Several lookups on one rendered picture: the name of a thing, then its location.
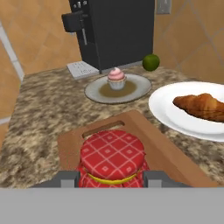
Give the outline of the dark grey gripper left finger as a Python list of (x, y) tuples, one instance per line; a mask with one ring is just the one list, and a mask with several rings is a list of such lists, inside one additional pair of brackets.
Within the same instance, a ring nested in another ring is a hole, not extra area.
[(75, 188), (79, 186), (78, 171), (59, 171), (52, 179), (33, 185), (32, 188)]

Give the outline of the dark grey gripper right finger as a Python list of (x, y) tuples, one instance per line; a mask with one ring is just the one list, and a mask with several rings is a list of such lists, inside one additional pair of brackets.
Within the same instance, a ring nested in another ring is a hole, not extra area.
[(187, 187), (186, 184), (171, 179), (164, 171), (144, 171), (143, 186), (148, 188)]

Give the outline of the red checked lid jam jar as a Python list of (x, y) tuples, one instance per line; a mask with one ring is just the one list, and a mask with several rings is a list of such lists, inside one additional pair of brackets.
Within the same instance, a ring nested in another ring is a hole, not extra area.
[(79, 187), (141, 188), (149, 169), (145, 155), (142, 142), (126, 131), (95, 133), (80, 148)]

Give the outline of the wooden cutting board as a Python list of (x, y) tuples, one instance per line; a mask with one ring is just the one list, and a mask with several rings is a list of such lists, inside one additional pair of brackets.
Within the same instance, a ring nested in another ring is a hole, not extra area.
[(137, 110), (113, 115), (60, 134), (58, 138), (60, 168), (74, 171), (80, 160), (80, 148), (84, 138), (116, 125), (120, 125), (120, 130), (125, 130), (141, 140), (146, 152), (146, 161), (152, 170), (164, 171), (171, 179), (193, 187), (218, 186), (217, 182), (212, 181)]

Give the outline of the brown croissant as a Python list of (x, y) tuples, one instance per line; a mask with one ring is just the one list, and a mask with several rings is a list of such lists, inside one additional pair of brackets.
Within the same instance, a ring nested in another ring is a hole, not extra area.
[(190, 116), (224, 123), (224, 102), (218, 101), (208, 93), (177, 96), (172, 103)]

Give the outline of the white plate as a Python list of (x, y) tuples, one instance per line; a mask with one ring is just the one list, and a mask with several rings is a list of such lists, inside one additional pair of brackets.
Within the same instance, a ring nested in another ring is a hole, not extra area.
[(198, 139), (224, 143), (224, 123), (188, 115), (172, 102), (177, 96), (208, 93), (224, 102), (224, 85), (203, 81), (183, 81), (158, 88), (149, 98), (150, 112), (163, 124)]

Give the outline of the grey plate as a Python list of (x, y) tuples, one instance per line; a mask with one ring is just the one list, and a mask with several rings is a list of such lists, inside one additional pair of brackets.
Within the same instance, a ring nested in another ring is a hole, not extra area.
[(151, 91), (151, 81), (142, 75), (126, 73), (126, 77), (121, 90), (113, 90), (106, 76), (98, 78), (86, 86), (85, 96), (94, 102), (123, 104), (140, 99)]

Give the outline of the pink frosted cupcake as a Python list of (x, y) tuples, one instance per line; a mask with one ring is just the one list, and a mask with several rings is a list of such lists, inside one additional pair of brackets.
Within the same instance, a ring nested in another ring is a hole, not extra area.
[(125, 82), (126, 82), (126, 75), (120, 68), (115, 67), (113, 70), (109, 72), (108, 84), (112, 90), (123, 89), (125, 86)]

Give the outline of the green lime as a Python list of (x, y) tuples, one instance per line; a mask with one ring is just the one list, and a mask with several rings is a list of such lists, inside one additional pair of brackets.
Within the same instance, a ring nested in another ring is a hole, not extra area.
[(143, 68), (146, 71), (155, 71), (160, 64), (160, 59), (155, 54), (148, 54), (143, 58)]

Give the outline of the black coffee machine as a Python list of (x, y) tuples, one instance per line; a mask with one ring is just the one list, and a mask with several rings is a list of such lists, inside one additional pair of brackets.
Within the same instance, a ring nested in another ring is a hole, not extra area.
[(68, 0), (61, 16), (77, 35), (81, 58), (101, 73), (153, 53), (155, 0)]

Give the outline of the grey wall socket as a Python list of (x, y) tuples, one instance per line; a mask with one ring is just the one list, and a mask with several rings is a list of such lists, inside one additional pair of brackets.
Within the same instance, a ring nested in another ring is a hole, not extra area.
[(172, 0), (157, 0), (157, 14), (170, 14), (172, 11)]

